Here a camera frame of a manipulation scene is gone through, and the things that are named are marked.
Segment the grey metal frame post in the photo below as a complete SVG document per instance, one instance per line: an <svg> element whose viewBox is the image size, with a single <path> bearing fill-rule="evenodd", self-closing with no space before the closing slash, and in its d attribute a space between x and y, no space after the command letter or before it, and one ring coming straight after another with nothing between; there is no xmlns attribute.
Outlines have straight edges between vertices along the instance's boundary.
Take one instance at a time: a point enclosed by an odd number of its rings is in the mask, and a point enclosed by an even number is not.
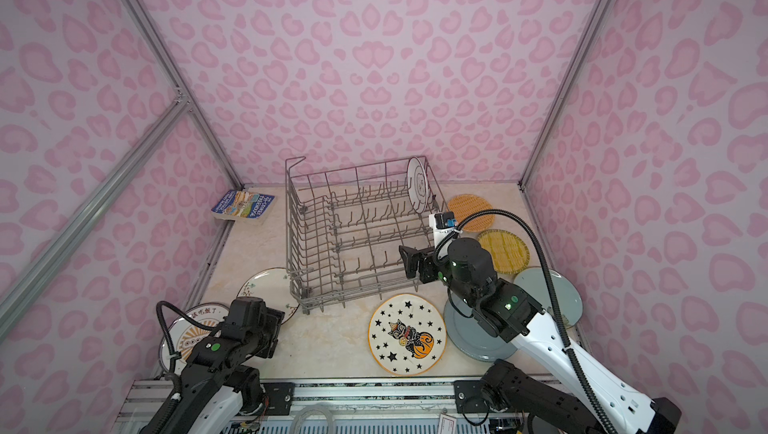
<svg viewBox="0 0 768 434"><path fill-rule="evenodd" d="M190 85L184 78L179 64L171 53L168 43L164 40L143 0L120 0L120 2L122 2L124 8L126 8L130 15L130 18L134 21L148 50L150 50L156 62L158 62L160 70L165 74L172 88L174 88L176 94L180 97L180 100L188 106L188 111L192 116L192 120L201 133L203 140L212 151L214 159L226 173L231 185L236 188L244 188L242 178L237 173L223 144L215 134L211 122L206 118L203 109L200 104L198 104L198 100L196 100Z"/></svg>

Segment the grey-blue plate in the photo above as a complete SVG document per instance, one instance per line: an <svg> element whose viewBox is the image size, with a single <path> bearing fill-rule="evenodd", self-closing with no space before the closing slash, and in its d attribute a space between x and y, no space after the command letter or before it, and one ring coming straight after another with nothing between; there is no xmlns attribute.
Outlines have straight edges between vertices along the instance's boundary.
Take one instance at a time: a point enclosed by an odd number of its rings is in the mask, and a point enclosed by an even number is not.
<svg viewBox="0 0 768 434"><path fill-rule="evenodd" d="M517 352L511 343L486 333L471 315L470 307L451 294L445 303L443 318L450 340L465 355L483 362L508 359Z"/></svg>

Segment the green bamboo woven tray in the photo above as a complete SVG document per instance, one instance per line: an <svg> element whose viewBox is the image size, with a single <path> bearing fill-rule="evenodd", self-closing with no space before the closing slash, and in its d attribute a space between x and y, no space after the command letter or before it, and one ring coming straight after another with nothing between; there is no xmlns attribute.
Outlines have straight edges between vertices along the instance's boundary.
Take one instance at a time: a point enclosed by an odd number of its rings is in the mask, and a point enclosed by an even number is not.
<svg viewBox="0 0 768 434"><path fill-rule="evenodd" d="M488 229L481 232L477 240L491 254L498 274L514 278L529 266L529 248L516 234L507 230Z"/></svg>

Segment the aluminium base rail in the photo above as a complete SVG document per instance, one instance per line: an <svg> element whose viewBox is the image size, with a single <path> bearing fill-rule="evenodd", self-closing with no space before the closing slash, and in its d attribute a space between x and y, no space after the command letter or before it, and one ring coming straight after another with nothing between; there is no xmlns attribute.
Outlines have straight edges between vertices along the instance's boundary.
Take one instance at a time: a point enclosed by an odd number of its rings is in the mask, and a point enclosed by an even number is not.
<svg viewBox="0 0 768 434"><path fill-rule="evenodd" d="M477 377L279 379L283 397L260 417L237 416L224 433L290 433L302 411L320 407L296 433L524 433L528 413L488 409Z"/></svg>

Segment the colourful book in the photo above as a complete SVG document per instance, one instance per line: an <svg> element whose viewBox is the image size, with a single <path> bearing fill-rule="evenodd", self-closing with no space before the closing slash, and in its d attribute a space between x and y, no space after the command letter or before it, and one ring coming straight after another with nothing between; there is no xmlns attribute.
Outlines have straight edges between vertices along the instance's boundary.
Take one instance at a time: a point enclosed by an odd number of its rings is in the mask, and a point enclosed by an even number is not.
<svg viewBox="0 0 768 434"><path fill-rule="evenodd" d="M222 220L258 220L272 206L274 195L248 190L229 190L212 207L211 213Z"/></svg>

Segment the orange woven round tray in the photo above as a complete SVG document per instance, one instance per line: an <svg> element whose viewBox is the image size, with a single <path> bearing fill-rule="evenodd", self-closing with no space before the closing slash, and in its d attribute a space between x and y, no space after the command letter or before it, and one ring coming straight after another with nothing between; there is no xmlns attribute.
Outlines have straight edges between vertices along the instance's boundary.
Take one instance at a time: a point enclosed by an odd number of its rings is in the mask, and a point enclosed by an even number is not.
<svg viewBox="0 0 768 434"><path fill-rule="evenodd" d="M448 200L448 208L456 217L458 223L464 222L471 214L478 211L488 210L492 205L483 197L475 194L458 194ZM488 230L495 222L493 214L484 215L470 221L464 228L464 231L470 233L480 233Z"/></svg>

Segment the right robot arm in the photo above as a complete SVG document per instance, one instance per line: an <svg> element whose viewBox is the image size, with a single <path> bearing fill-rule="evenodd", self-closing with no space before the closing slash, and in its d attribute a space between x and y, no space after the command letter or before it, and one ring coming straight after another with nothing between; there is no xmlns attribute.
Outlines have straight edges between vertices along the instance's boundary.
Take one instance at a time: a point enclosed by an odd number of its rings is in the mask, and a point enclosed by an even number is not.
<svg viewBox="0 0 768 434"><path fill-rule="evenodd" d="M480 381L492 410L521 410L565 433L672 433L681 410L665 397L650 398L615 376L573 343L557 318L520 286L500 278L491 254L472 238L436 248L399 249L407 277L439 280L466 302L488 335L512 344L545 367L558 390L497 360Z"/></svg>

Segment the cream floral plate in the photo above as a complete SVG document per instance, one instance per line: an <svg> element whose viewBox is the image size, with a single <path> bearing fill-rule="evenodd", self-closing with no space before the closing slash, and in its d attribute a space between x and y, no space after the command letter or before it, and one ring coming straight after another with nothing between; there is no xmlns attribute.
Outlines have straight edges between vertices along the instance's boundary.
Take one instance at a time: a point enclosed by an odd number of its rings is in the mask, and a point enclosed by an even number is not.
<svg viewBox="0 0 768 434"><path fill-rule="evenodd" d="M299 308L298 301L291 294L291 280L284 267L272 267L252 275L244 282L238 297L259 297L267 306L283 311L282 323L287 323Z"/></svg>

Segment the white plate orange sunburst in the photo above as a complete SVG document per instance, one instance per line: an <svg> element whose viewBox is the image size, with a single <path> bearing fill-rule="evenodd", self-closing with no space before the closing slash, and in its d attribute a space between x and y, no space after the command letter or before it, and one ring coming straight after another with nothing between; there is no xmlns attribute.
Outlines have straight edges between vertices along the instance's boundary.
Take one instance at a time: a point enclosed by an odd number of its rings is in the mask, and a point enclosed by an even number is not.
<svg viewBox="0 0 768 434"><path fill-rule="evenodd" d="M186 314L198 323L213 328L229 314L229 307L225 304L209 302L192 307L186 311ZM179 317L170 324L169 333L174 350L180 353L180 358L175 363L175 372L180 375L195 345L208 336L210 331ZM171 351L165 337L162 337L158 348L158 360L163 369L170 367Z"/></svg>

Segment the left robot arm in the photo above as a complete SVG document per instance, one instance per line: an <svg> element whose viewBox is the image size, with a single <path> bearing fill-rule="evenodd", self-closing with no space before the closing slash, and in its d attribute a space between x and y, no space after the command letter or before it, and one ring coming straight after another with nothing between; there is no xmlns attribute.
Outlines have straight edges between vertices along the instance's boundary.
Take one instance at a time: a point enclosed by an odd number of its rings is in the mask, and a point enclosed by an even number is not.
<svg viewBox="0 0 768 434"><path fill-rule="evenodd" d="M176 371L181 354L170 348L164 376L171 392L141 429L143 433L218 433L238 414L260 417L269 408L258 369L245 362L271 358L277 348L285 313L258 297L238 297L229 313L214 326L194 320L172 303L156 304L156 316L167 343L172 342L164 310L169 309L207 332L192 348L185 367Z"/></svg>

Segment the pale green plate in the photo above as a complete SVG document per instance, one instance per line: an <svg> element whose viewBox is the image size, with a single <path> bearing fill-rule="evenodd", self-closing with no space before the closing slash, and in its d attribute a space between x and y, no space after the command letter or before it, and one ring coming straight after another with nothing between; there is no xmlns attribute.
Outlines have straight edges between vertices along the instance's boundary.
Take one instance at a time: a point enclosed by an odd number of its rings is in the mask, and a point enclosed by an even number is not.
<svg viewBox="0 0 768 434"><path fill-rule="evenodd" d="M582 298L576 287L556 270L550 270L550 277L560 306L563 323L567 329L572 328L583 315ZM550 314L554 313L543 270L540 266L524 269L515 276L514 283L533 296Z"/></svg>

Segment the cat and stars plate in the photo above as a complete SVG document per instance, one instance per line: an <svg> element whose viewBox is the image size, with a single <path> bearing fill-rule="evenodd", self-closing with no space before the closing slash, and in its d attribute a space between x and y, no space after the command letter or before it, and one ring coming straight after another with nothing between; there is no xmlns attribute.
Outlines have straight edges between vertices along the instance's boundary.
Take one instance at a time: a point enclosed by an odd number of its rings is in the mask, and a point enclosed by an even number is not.
<svg viewBox="0 0 768 434"><path fill-rule="evenodd" d="M394 376L428 372L441 360L448 344L440 310L410 293L395 295L373 311L367 340L374 360Z"/></svg>

